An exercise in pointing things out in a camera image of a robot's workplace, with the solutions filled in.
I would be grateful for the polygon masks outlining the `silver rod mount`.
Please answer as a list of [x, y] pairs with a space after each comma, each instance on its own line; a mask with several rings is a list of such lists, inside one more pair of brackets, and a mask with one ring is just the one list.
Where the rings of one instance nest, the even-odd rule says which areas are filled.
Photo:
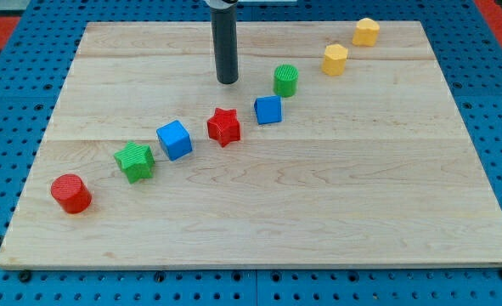
[[205, 2], [212, 9], [228, 9], [234, 6], [238, 0], [205, 0]]

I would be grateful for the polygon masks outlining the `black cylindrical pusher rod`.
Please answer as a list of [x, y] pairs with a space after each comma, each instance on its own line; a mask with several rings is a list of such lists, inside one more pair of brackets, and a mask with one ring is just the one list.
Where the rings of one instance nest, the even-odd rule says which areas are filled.
[[210, 8], [217, 80], [235, 83], [239, 78], [236, 4], [230, 8]]

